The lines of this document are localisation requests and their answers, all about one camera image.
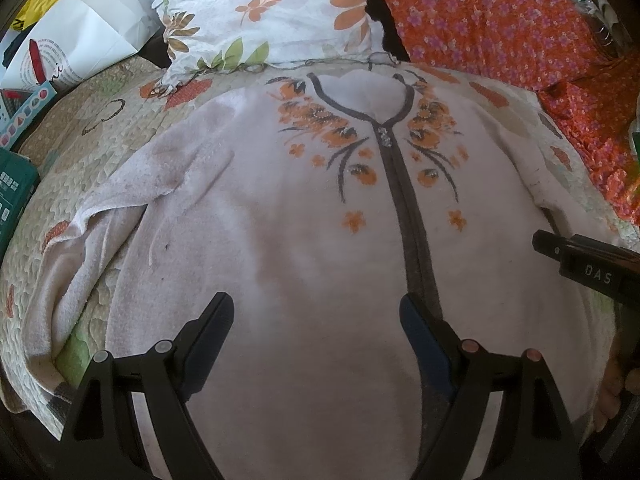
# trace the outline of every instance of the orange floral pillowcase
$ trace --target orange floral pillowcase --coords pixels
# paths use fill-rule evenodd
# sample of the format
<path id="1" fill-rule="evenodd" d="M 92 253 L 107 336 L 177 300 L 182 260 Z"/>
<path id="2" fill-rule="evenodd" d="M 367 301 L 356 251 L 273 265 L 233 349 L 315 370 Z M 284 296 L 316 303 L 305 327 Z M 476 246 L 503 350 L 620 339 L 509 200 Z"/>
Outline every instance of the orange floral pillowcase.
<path id="1" fill-rule="evenodd" d="M 203 70 L 310 59 L 366 60 L 367 0 L 155 0 L 173 60 L 158 87 L 170 91 Z"/>

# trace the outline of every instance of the orange floral embroidery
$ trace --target orange floral embroidery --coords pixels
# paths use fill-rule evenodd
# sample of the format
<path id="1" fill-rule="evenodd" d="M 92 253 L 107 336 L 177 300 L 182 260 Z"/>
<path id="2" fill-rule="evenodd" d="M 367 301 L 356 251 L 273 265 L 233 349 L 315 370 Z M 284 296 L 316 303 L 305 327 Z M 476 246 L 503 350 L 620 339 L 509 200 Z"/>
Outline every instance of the orange floral embroidery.
<path id="1" fill-rule="evenodd" d="M 560 148 L 556 148 L 555 146 L 551 147 L 551 151 L 554 152 L 554 155 L 560 162 L 562 162 L 562 165 L 567 169 L 567 171 L 573 171 L 571 169 L 571 160 L 569 160 L 569 155 L 567 155 L 566 152 Z"/>
<path id="2" fill-rule="evenodd" d="M 431 187 L 438 181 L 436 170 L 422 170 L 418 173 L 418 183 L 424 187 Z"/>
<path id="3" fill-rule="evenodd" d="M 273 7 L 278 2 L 282 0 L 251 0 L 248 4 L 240 5 L 236 7 L 237 12 L 242 12 L 242 19 L 240 20 L 240 25 L 244 22 L 244 17 L 249 15 L 249 19 L 252 22 L 259 22 L 262 18 L 262 14 L 269 9 L 269 7 Z"/>
<path id="4" fill-rule="evenodd" d="M 44 240 L 42 241 L 42 247 L 40 248 L 40 253 L 44 254 L 44 249 L 47 248 L 49 242 L 53 240 L 56 236 L 60 236 L 63 232 L 66 231 L 66 228 L 69 227 L 71 222 L 69 220 L 63 220 L 62 222 L 58 222 L 55 224 L 47 234 L 45 234 Z"/>
<path id="5" fill-rule="evenodd" d="M 347 227 L 352 234 L 356 234 L 361 227 L 367 225 L 362 211 L 347 212 L 342 221 L 342 227 Z"/>
<path id="6" fill-rule="evenodd" d="M 293 155 L 295 158 L 300 158 L 305 153 L 304 144 L 292 144 L 289 150 L 289 155 Z"/>
<path id="7" fill-rule="evenodd" d="M 376 172 L 365 164 L 353 164 L 349 167 L 349 173 L 356 177 L 360 183 L 365 186 L 373 186 L 378 181 Z"/>
<path id="8" fill-rule="evenodd" d="M 423 72 L 426 72 L 427 74 L 431 74 L 437 77 L 438 79 L 440 79 L 441 81 L 444 81 L 445 83 L 460 84 L 460 81 L 457 78 L 453 77 L 448 72 L 444 72 L 443 70 L 437 70 L 433 66 L 427 65 L 426 63 L 415 63 L 415 64 Z"/>
<path id="9" fill-rule="evenodd" d="M 329 3 L 334 7 L 340 9 L 347 9 L 344 12 L 338 14 L 334 21 L 335 30 L 347 30 L 360 24 L 360 29 L 357 32 L 357 37 L 354 41 L 349 41 L 344 48 L 344 51 L 348 51 L 352 46 L 358 46 L 367 37 L 369 32 L 369 20 L 365 13 L 365 6 L 367 0 L 329 0 Z"/>
<path id="10" fill-rule="evenodd" d="M 369 148 L 363 148 L 358 152 L 358 156 L 362 158 L 372 158 L 373 152 Z"/>
<path id="11" fill-rule="evenodd" d="M 311 163 L 316 167 L 316 168 L 322 168 L 324 166 L 325 163 L 325 159 L 324 156 L 322 155 L 314 155 L 311 159 Z"/>
<path id="12" fill-rule="evenodd" d="M 462 160 L 464 160 L 465 162 L 469 160 L 469 154 L 467 153 L 466 148 L 462 144 L 458 145 L 458 154 L 460 155 Z"/>
<path id="13" fill-rule="evenodd" d="M 156 87 L 156 83 L 160 81 L 159 79 L 154 79 L 153 81 L 149 81 L 146 85 L 142 85 L 140 87 L 140 97 L 143 99 L 149 99 L 153 97 L 152 90 Z"/>
<path id="14" fill-rule="evenodd" d="M 169 98 L 166 100 L 166 104 L 164 105 L 164 111 L 170 110 L 171 108 L 175 108 L 178 105 L 188 103 L 189 101 L 193 101 L 200 94 L 206 92 L 211 88 L 213 81 L 211 79 L 205 79 L 202 81 L 191 81 L 184 86 L 178 88 L 174 93 L 172 93 Z"/>
<path id="15" fill-rule="evenodd" d="M 466 226 L 466 220 L 462 218 L 462 212 L 459 209 L 449 211 L 449 223 L 455 226 L 460 232 L 462 232 L 462 229 Z"/>
<path id="16" fill-rule="evenodd" d="M 469 86 L 473 88 L 480 95 L 486 97 L 488 101 L 496 108 L 503 108 L 509 106 L 509 100 L 502 94 L 498 94 L 495 90 L 490 90 L 487 87 L 482 86 L 474 81 L 469 82 Z"/>
<path id="17" fill-rule="evenodd" d="M 6 303 L 4 304 L 6 307 L 6 316 L 13 317 L 14 316 L 14 286 L 9 286 L 9 293 L 6 295 Z"/>

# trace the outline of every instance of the white paper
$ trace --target white paper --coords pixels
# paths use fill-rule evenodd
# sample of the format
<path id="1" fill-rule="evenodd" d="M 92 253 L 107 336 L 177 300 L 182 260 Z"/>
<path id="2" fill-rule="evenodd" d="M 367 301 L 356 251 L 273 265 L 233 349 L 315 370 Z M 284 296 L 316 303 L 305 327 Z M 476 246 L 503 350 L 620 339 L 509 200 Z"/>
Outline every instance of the white paper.
<path id="1" fill-rule="evenodd" d="M 139 0 L 60 0 L 20 46 L 0 88 L 38 87 L 30 40 L 47 79 L 64 91 L 137 53 L 156 30 L 158 22 Z"/>

